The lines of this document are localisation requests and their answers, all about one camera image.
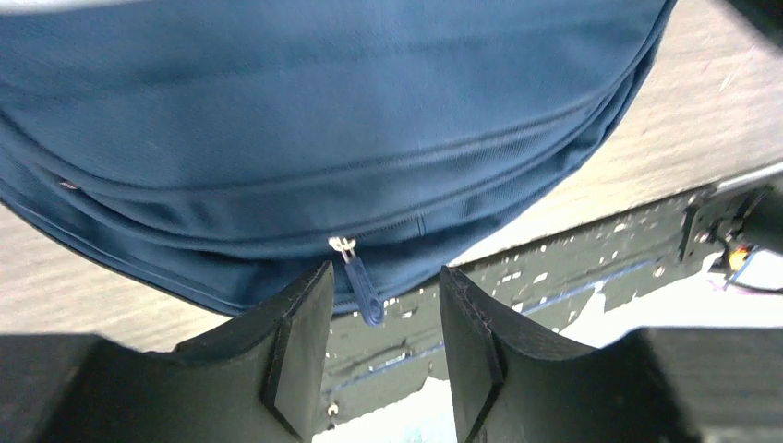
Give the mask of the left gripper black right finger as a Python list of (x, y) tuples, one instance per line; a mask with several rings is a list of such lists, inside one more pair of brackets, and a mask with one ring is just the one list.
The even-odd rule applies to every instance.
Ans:
[(461, 442), (778, 442), (780, 329), (635, 329), (565, 338), (440, 272)]

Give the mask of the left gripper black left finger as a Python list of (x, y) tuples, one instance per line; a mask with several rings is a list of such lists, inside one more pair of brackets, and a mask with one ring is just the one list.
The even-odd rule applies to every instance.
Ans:
[(93, 334), (1, 339), (5, 442), (308, 442), (319, 408), (333, 268), (169, 353)]

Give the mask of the navy blue student backpack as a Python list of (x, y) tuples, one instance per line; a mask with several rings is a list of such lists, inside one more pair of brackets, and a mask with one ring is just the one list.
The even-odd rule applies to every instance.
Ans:
[[(1, 17), (1, 199), (226, 315), (332, 260), (383, 320), (607, 140), (670, 1), (139, 1)], [(345, 239), (351, 256), (336, 243)]]

